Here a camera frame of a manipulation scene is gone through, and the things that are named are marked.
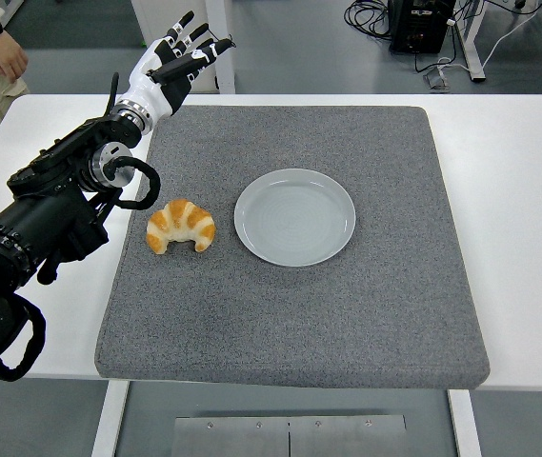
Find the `metal plate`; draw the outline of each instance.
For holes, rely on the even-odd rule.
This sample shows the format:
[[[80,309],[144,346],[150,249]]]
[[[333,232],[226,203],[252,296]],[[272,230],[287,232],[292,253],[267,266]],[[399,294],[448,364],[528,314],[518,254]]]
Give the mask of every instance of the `metal plate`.
[[[178,418],[171,457],[406,457],[404,416]]]

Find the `computer tower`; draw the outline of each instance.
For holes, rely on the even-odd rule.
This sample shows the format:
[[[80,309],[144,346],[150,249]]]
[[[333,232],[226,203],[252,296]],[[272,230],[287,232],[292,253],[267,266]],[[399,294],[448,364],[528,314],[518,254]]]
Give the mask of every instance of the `computer tower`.
[[[437,54],[456,0],[389,0],[390,52]]]

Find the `table leg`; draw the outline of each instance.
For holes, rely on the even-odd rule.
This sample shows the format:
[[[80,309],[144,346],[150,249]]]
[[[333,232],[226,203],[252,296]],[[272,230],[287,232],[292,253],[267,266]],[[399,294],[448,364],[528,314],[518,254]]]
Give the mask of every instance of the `table leg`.
[[[91,457],[113,457],[129,393],[129,381],[110,380]]]
[[[448,395],[457,454],[459,457],[482,457],[470,392],[449,390]]]
[[[231,0],[205,0],[210,30],[218,38],[230,36]],[[215,75],[220,93],[234,93],[234,64],[228,51],[215,62]]]
[[[459,41],[461,42],[461,48],[463,49],[463,54],[467,63],[468,69],[470,69],[470,78],[473,82],[481,82],[487,79],[484,74],[484,69],[480,63],[480,57],[478,56],[478,50],[473,40],[475,40],[478,31],[480,30],[480,24],[482,24],[482,19],[484,18],[485,13],[487,12],[488,3],[484,0],[474,1],[473,11],[476,13],[480,6],[480,1],[482,1],[482,10],[480,13],[477,13],[474,17],[470,17],[468,20],[461,18],[457,21],[456,27],[459,32]]]

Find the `white plate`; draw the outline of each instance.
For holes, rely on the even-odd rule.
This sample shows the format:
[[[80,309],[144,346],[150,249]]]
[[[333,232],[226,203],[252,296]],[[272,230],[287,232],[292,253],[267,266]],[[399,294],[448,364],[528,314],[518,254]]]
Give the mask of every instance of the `white plate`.
[[[331,258],[351,239],[355,207],[343,187],[310,169],[280,169],[253,181],[234,208],[234,226],[255,255],[283,267]]]

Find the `black robotic arm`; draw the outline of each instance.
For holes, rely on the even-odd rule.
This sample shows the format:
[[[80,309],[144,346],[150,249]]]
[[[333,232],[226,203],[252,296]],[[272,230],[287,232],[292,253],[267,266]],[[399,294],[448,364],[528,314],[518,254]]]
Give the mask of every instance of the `black robotic arm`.
[[[161,117],[174,114],[200,71],[233,46],[229,39],[210,39],[185,53],[208,29],[204,24],[179,40],[192,18],[189,12],[164,38],[152,43],[130,75],[129,90],[117,102],[115,75],[103,116],[87,120],[41,150],[9,179],[14,202],[0,212],[0,356],[28,321],[33,336],[18,367],[6,367],[0,357],[0,379],[20,379],[45,342],[41,312],[14,292],[36,272],[41,284],[50,284],[61,263],[83,260],[107,243],[103,224],[114,207],[147,209],[155,202],[158,173],[132,157],[130,148]],[[150,181],[148,194],[141,201],[120,200],[122,187],[136,169]],[[96,193],[87,199],[84,192]]]

